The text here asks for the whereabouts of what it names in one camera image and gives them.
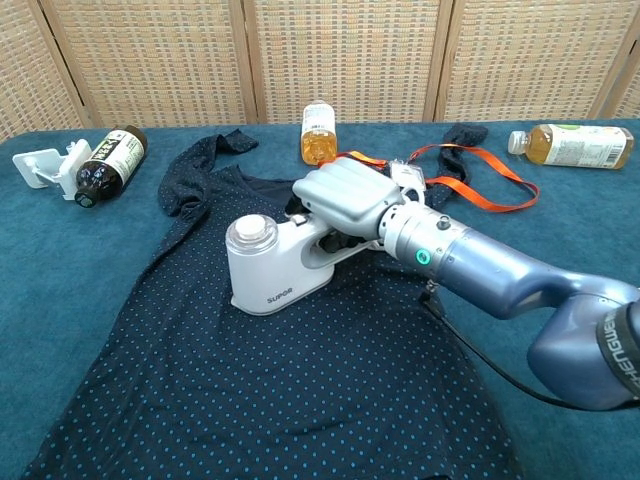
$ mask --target orange strap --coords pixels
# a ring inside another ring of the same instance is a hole
[[[538,201],[538,197],[540,196],[540,188],[538,188],[538,186],[535,183],[528,182],[526,180],[522,180],[518,175],[516,175],[514,172],[512,172],[504,163],[502,163],[500,161],[500,159],[498,159],[498,157],[493,155],[491,152],[485,150],[484,148],[480,148],[480,147],[465,147],[463,145],[457,145],[455,143],[432,144],[432,145],[427,145],[425,147],[419,148],[418,150],[413,152],[411,154],[411,156],[409,157],[409,162],[414,161],[420,155],[422,155],[423,153],[425,153],[428,150],[431,150],[432,148],[435,148],[435,147],[462,148],[462,149],[464,149],[464,150],[466,150],[468,152],[473,153],[474,155],[477,155],[482,160],[484,160],[486,163],[488,163],[491,167],[493,167],[493,169],[495,171],[497,171],[503,177],[511,180],[512,182],[520,183],[521,185],[526,187],[532,193],[533,198],[531,198],[527,202],[524,202],[524,203],[522,203],[520,205],[502,205],[502,204],[495,203],[495,202],[492,202],[490,200],[487,200],[485,197],[483,197],[478,192],[476,192],[473,188],[471,188],[468,185],[462,183],[460,180],[458,180],[456,178],[453,178],[453,177],[446,177],[446,176],[436,177],[436,178],[429,178],[429,179],[425,180],[425,183],[427,185],[434,184],[434,183],[440,183],[442,185],[446,185],[449,188],[451,188],[451,189],[455,190],[456,192],[458,192],[458,194],[460,194],[462,197],[464,197],[467,200],[469,200],[474,205],[476,205],[476,206],[478,206],[478,207],[480,207],[480,208],[482,208],[484,210],[488,210],[490,212],[496,212],[496,213],[514,212],[516,210],[522,210],[522,209],[531,207],[532,205],[534,205]],[[357,152],[357,151],[339,153],[336,157],[353,158],[355,160],[358,160],[360,162],[372,165],[372,166],[377,167],[377,168],[382,168],[388,163],[386,160],[367,157],[366,155],[364,155],[364,154],[362,154],[360,152]]]

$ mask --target white clamp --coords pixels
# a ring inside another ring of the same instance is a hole
[[[37,152],[19,153],[13,163],[31,188],[44,188],[58,184],[65,200],[73,200],[78,190],[76,174],[80,165],[91,156],[89,143],[80,139],[67,146],[67,155],[60,156],[55,148]]]

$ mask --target robotic hand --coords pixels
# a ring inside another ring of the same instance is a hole
[[[561,399],[608,410],[640,396],[640,291],[531,258],[401,194],[393,180],[340,158],[295,182],[313,217],[415,267],[490,315],[556,310],[528,351]]]

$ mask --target navy polka dot shirt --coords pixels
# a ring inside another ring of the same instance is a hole
[[[289,183],[211,172],[234,132],[196,143],[160,187],[176,216],[25,478],[521,478],[425,279],[384,252],[265,317],[231,306],[225,231],[284,221]]]

